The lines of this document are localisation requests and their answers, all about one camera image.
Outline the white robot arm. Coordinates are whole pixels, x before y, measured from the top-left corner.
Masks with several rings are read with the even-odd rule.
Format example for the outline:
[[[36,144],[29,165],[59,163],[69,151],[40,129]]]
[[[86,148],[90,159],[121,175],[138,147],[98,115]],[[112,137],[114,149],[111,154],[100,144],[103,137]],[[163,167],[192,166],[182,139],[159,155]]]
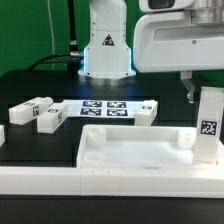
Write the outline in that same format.
[[[90,42],[79,76],[115,85],[137,72],[178,71],[191,103],[192,73],[224,69],[224,0],[138,0],[144,15],[126,44],[124,0],[89,0]]]

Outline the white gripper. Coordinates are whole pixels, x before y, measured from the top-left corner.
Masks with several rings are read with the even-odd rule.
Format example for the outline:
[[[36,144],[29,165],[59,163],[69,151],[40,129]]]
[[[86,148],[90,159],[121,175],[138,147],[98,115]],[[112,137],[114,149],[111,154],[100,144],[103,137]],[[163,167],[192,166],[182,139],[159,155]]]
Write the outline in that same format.
[[[224,25],[196,25],[187,11],[147,14],[134,30],[134,65],[139,72],[181,71],[194,102],[192,72],[224,69]]]

